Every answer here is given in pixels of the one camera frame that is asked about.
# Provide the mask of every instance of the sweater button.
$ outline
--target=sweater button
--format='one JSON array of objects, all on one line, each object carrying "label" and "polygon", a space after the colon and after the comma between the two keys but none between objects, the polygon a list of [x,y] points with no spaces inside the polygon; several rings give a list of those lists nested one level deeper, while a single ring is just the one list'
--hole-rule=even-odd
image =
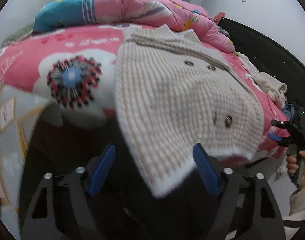
[{"label": "sweater button", "polygon": [[189,60],[185,60],[184,63],[185,63],[186,65],[188,65],[188,66],[193,66],[193,65],[194,65],[194,63],[191,62],[191,61],[189,61]]},{"label": "sweater button", "polygon": [[227,115],[225,117],[225,126],[229,128],[231,127],[232,123],[233,123],[233,118],[231,117],[231,115]]},{"label": "sweater button", "polygon": [[216,70],[216,67],[214,67],[212,65],[208,66],[207,68],[210,69],[210,70]]}]

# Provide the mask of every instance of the cream knit cardigan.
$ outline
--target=cream knit cardigan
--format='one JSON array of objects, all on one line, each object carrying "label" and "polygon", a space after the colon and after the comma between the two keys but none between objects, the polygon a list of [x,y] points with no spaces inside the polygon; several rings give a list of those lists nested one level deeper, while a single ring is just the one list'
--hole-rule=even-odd
[{"label": "cream knit cardigan", "polygon": [[155,197],[193,170],[201,143],[219,159],[252,159],[264,114],[254,92],[224,56],[194,31],[123,30],[116,62],[116,110],[130,153]]}]

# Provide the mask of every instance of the black bed frame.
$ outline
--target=black bed frame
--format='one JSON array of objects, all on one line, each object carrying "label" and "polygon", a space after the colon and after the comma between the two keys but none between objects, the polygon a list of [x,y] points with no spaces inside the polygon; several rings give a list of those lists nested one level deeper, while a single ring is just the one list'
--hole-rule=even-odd
[{"label": "black bed frame", "polygon": [[305,108],[305,66],[283,46],[241,23],[224,18],[219,22],[230,34],[236,51],[246,55],[259,71],[287,84],[289,103]]}]

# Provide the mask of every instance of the blue gripper pad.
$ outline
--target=blue gripper pad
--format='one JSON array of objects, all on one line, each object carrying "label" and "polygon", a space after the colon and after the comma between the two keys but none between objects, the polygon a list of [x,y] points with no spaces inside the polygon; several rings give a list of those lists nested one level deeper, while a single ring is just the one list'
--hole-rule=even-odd
[{"label": "blue gripper pad", "polygon": [[218,197],[221,194],[218,176],[198,145],[194,146],[193,158],[207,191]]},{"label": "blue gripper pad", "polygon": [[281,138],[280,136],[275,135],[275,134],[273,134],[273,133],[269,133],[269,134],[268,134],[268,138],[269,138],[269,139],[272,139],[272,140],[274,140],[274,141],[277,141],[277,142],[279,142],[279,141],[282,140],[282,138]]},{"label": "blue gripper pad", "polygon": [[100,193],[102,186],[108,176],[110,168],[115,160],[115,156],[115,147],[114,145],[111,145],[104,153],[103,158],[101,159],[99,165],[97,166],[91,177],[91,184],[88,191],[91,197],[94,197],[96,194]]}]

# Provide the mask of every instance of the pink comforter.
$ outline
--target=pink comforter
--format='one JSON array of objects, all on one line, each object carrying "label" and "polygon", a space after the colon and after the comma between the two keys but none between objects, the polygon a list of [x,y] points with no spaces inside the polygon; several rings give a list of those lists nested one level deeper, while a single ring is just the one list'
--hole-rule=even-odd
[{"label": "pink comforter", "polygon": [[41,9],[35,18],[35,32],[56,27],[100,23],[137,23],[176,32],[193,29],[199,39],[233,52],[232,41],[220,33],[208,12],[181,0],[56,0]]}]

